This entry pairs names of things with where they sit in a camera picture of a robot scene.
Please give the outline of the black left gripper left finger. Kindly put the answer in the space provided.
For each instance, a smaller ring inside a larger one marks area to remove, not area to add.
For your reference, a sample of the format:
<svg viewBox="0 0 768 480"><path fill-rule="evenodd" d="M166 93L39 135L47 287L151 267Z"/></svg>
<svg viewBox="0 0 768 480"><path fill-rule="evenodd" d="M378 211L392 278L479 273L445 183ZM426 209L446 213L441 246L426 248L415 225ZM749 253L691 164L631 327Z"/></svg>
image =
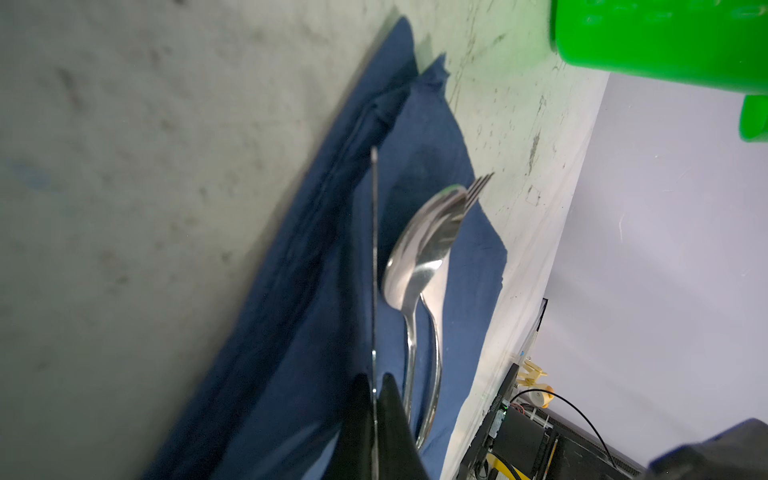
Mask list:
<svg viewBox="0 0 768 480"><path fill-rule="evenodd" d="M344 417L323 480L372 478L373 403L365 374L357 375L349 389Z"/></svg>

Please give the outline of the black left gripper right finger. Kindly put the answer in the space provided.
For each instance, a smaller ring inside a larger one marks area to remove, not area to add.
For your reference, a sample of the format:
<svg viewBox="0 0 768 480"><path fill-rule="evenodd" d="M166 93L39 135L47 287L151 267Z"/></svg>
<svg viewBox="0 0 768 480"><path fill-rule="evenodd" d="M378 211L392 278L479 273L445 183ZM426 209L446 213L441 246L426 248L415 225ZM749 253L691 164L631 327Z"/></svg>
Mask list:
<svg viewBox="0 0 768 480"><path fill-rule="evenodd" d="M377 399L377 439L381 480L427 480L402 405L397 382L385 373Z"/></svg>

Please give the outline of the silver metal knife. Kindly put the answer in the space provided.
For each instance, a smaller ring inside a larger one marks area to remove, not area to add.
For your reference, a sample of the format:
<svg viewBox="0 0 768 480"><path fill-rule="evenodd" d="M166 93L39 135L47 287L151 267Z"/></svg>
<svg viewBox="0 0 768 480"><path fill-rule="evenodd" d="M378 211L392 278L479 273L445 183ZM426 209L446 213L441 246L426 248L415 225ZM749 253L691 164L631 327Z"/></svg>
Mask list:
<svg viewBox="0 0 768 480"><path fill-rule="evenodd" d="M373 440L371 447L371 479L379 479L378 459L378 381L377 381L377 301L378 301L378 150L374 145L370 151L371 167L371 400L373 419Z"/></svg>

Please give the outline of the dark blue paper napkin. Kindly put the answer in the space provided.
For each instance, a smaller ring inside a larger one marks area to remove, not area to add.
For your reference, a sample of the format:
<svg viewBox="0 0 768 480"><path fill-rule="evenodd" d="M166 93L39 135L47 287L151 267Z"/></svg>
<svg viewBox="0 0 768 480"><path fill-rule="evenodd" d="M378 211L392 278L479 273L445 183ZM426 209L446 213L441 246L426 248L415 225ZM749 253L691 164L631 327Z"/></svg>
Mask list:
<svg viewBox="0 0 768 480"><path fill-rule="evenodd" d="M318 479L353 378L404 375L401 313L373 294L416 211L475 173L445 98L400 18L320 147L234 330L148 479Z"/></svg>

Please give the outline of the silver metal fork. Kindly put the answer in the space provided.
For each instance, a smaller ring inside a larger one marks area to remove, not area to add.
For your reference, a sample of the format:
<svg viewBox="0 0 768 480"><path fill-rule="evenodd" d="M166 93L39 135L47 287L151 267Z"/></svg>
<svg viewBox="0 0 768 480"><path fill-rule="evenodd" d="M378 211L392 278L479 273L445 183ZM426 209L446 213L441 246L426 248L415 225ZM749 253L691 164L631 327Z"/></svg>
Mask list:
<svg viewBox="0 0 768 480"><path fill-rule="evenodd" d="M438 228L437 232L430 240L432 244L439 248L442 257L436 270L436 274L420 295L420 299L429 315L432 332L434 334L434 361L432 365L432 386L427 410L424 414L416 439L416 448L418 451L421 451L424 448L431 433L439 402L444 363L443 308L447 289L451 248L458 237L459 230L466 214L479 200L481 192L484 190L492 176L493 174L484 175L471 184L462 212L453 214L448 221Z"/></svg>

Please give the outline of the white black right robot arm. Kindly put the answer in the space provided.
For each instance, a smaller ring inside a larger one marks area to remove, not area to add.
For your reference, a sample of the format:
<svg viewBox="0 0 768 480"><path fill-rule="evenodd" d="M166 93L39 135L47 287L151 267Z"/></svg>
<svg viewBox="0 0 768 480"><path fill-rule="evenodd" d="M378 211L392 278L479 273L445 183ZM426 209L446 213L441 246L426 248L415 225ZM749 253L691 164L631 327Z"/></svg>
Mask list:
<svg viewBox="0 0 768 480"><path fill-rule="evenodd" d="M767 480L767 424L751 418L656 458L640 479Z"/></svg>

